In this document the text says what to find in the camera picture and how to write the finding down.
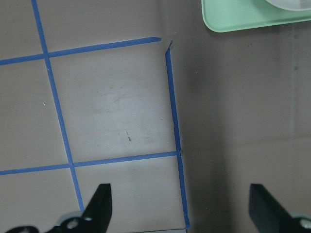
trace green tray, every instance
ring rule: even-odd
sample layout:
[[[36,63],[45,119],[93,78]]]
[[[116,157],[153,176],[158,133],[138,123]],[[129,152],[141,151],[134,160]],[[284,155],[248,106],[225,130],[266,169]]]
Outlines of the green tray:
[[[201,1],[204,23],[218,33],[311,20],[311,10],[282,10],[265,0]]]

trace white bowl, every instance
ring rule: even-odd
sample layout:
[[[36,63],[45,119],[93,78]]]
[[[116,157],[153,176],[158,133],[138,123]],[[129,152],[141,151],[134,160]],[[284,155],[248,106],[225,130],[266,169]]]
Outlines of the white bowl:
[[[311,9],[311,0],[266,0],[273,6],[289,11],[306,11]]]

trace blue tape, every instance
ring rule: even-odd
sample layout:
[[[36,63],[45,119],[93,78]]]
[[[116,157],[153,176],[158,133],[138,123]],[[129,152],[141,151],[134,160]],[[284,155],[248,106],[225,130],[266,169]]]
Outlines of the blue tape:
[[[171,100],[172,117],[173,117],[173,123],[174,123],[176,150],[181,150],[175,91],[174,91],[174,82],[173,82],[172,61],[171,61],[171,44],[169,45],[169,48],[167,49],[165,53],[166,71],[167,71],[167,77],[168,77],[168,82],[169,82],[169,92],[170,92],[170,100]]]
[[[36,54],[36,55],[30,55],[25,57],[16,57],[16,58],[10,58],[5,60],[0,60],[0,66],[8,65],[8,64],[14,64],[14,63],[20,63],[20,62],[28,62],[28,61],[35,61],[43,59],[43,54]]]
[[[97,51],[97,50],[121,48],[121,47],[133,46],[133,45],[153,43],[153,42],[158,42],[158,41],[161,41],[161,38],[147,37],[147,38],[142,38],[142,39],[127,40],[127,41],[114,42],[114,43],[108,43],[108,44],[91,45],[91,46],[74,48],[74,49],[69,49],[69,50],[50,52],[49,57],[58,57],[58,56],[65,56],[65,55],[76,54],[76,53],[81,53],[81,52],[91,52],[91,51]]]
[[[130,156],[130,157],[114,158],[114,159],[102,159],[102,160],[95,160],[95,161],[88,161],[88,162],[78,162],[78,163],[73,163],[73,165],[75,167],[78,167],[78,166],[91,166],[91,165],[100,165],[100,164],[112,164],[112,163],[119,163],[119,162],[126,162],[126,161],[155,159],[155,158],[177,156],[177,155],[178,155],[177,151],[172,151],[172,152],[164,152],[164,153],[156,153],[156,154],[145,154],[145,155],[137,155],[137,156]]]
[[[5,170],[5,171],[0,171],[0,175],[10,175],[10,174],[18,174],[18,173],[26,173],[26,172],[34,172],[34,171],[47,171],[47,170],[55,170],[55,169],[63,169],[63,168],[69,168],[69,164],[37,166],[37,167],[30,167],[30,168]]]
[[[183,211],[184,211],[186,228],[189,229],[190,228],[190,221],[188,218],[188,207],[187,207],[187,197],[186,197],[183,161],[182,161],[182,157],[181,157],[181,153],[180,153],[181,146],[180,146],[177,108],[176,108],[174,82],[173,82],[173,69],[172,69],[172,61],[171,61],[171,45],[172,45],[172,42],[170,43],[170,45],[169,45],[169,47],[165,53],[166,71],[167,71],[167,77],[168,77],[168,82],[169,82],[171,109],[172,109],[172,117],[173,117],[173,123],[174,123],[175,144],[176,144],[176,150],[178,151],[177,163],[178,163],[178,172],[179,172],[181,200],[182,200],[182,204],[183,204]]]
[[[68,142],[68,137],[67,137],[67,133],[66,133],[66,128],[65,128],[62,110],[61,110],[59,99],[58,99],[58,94],[57,94],[57,90],[56,90],[52,66],[51,66],[50,59],[49,59],[48,49],[47,49],[46,41],[44,38],[43,28],[42,28],[40,14],[39,14],[39,9],[38,9],[38,5],[37,5],[36,0],[32,0],[31,3],[33,6],[33,11],[34,11],[34,15],[35,15],[35,22],[37,24],[37,29],[38,29],[41,47],[42,47],[42,51],[43,51],[43,55],[44,55],[45,65],[46,65],[48,77],[50,80],[53,99],[54,99],[54,103],[55,103],[55,107],[56,107],[59,125],[60,125],[62,136],[63,136],[63,141],[64,141],[64,145],[65,145],[67,159],[68,159],[69,167],[70,167],[70,171],[71,171],[71,176],[72,176],[74,188],[76,191],[80,210],[83,211],[84,206],[83,206],[82,196],[81,196],[81,192],[80,192],[80,188],[79,188],[79,184],[78,184],[78,180],[77,180],[77,175],[76,175],[76,172],[75,172],[74,166],[73,166],[72,155],[71,155],[71,151],[70,151],[70,147],[69,147],[69,142]]]

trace black robotic claw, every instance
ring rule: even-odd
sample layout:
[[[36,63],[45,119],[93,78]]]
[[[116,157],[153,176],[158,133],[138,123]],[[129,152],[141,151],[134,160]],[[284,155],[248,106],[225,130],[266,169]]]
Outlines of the black robotic claw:
[[[112,215],[110,184],[100,184],[81,217],[63,221],[46,233],[105,233]],[[16,227],[6,233],[39,233],[31,226]]]
[[[262,184],[251,184],[248,211],[260,233],[311,233],[311,220],[292,218]]]

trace blue tape grid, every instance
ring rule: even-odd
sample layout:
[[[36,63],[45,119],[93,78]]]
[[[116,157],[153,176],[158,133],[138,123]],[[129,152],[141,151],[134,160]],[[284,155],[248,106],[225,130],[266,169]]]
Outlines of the blue tape grid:
[[[33,11],[34,11],[35,21],[36,21],[36,25],[37,25],[37,30],[38,30],[43,54],[36,54],[36,55],[0,60],[0,66],[44,59],[45,64],[46,64],[46,68],[47,68],[47,73],[48,73],[50,85],[51,85],[54,104],[56,107],[56,112],[57,112],[57,116],[58,116],[58,120],[59,120],[59,124],[60,124],[60,128],[61,128],[61,133],[62,133],[62,137],[63,137],[65,149],[66,149],[68,164],[4,170],[4,171],[0,171],[0,175],[70,168],[72,180],[73,180],[74,187],[75,187],[76,196],[77,196],[78,203],[79,203],[79,207],[80,207],[80,210],[83,211],[84,206],[83,206],[82,196],[81,196],[81,192],[80,192],[80,188],[79,188],[79,183],[78,183],[76,172],[75,172],[75,167],[92,166],[92,165],[109,164],[109,163],[119,163],[119,162],[125,162],[125,161],[161,158],[161,157],[168,157],[168,156],[176,156],[177,162],[178,162],[179,180],[180,180],[180,188],[181,188],[181,196],[182,196],[182,204],[183,204],[185,224],[186,224],[186,228],[189,229],[190,228],[190,221],[188,218],[187,199],[186,199],[185,181],[184,181],[184,171],[183,171],[182,156],[181,156],[181,152],[180,152],[180,150],[181,150],[180,135],[179,135],[179,127],[178,127],[178,119],[177,119],[177,109],[176,109],[174,85],[173,85],[173,70],[172,70],[172,62],[171,62],[171,44],[172,43],[169,45],[168,50],[165,53],[165,58],[166,58],[166,66],[167,66],[167,74],[168,74],[172,117],[173,117],[173,123],[174,123],[174,136],[175,136],[176,151],[74,163],[73,159],[72,159],[71,151],[70,151],[70,146],[69,146],[69,142],[68,142],[68,137],[67,137],[67,133],[66,133],[64,119],[63,119],[61,106],[60,106],[60,102],[59,102],[59,98],[58,98],[58,94],[57,94],[57,89],[56,89],[56,85],[55,85],[55,80],[54,80],[54,76],[53,76],[53,72],[52,72],[50,57],[65,56],[65,55],[77,54],[77,53],[82,53],[82,52],[106,50],[106,49],[112,49],[112,48],[120,48],[120,47],[127,47],[127,46],[140,45],[140,44],[146,44],[146,43],[153,43],[153,42],[161,41],[161,38],[147,37],[147,38],[134,39],[134,40],[128,40],[128,41],[121,41],[121,42],[114,42],[114,43],[108,43],[108,44],[86,46],[86,47],[74,48],[74,49],[69,49],[69,50],[48,52],[37,2],[36,2],[36,0],[31,0],[31,2],[32,2],[32,7],[33,7]]]
[[[172,61],[171,61],[171,45],[170,43],[166,53],[166,71],[169,82],[169,91],[170,91],[170,100],[171,100],[171,109],[172,109],[172,117],[174,122],[174,135],[175,135],[175,144],[176,150],[178,152],[177,155],[177,163],[178,163],[178,172],[179,172],[179,183],[181,190],[181,200],[183,203],[183,211],[186,228],[190,228],[190,221],[188,217],[188,208],[187,208],[187,197],[186,197],[186,189],[185,189],[185,180],[184,180],[184,170],[183,170],[183,160],[181,157],[181,146],[180,146],[180,135],[179,135],[179,127],[178,127],[178,118],[177,118],[177,108],[176,108],[176,100],[175,100],[175,92],[174,92],[174,82],[173,82],[173,69],[172,69]]]

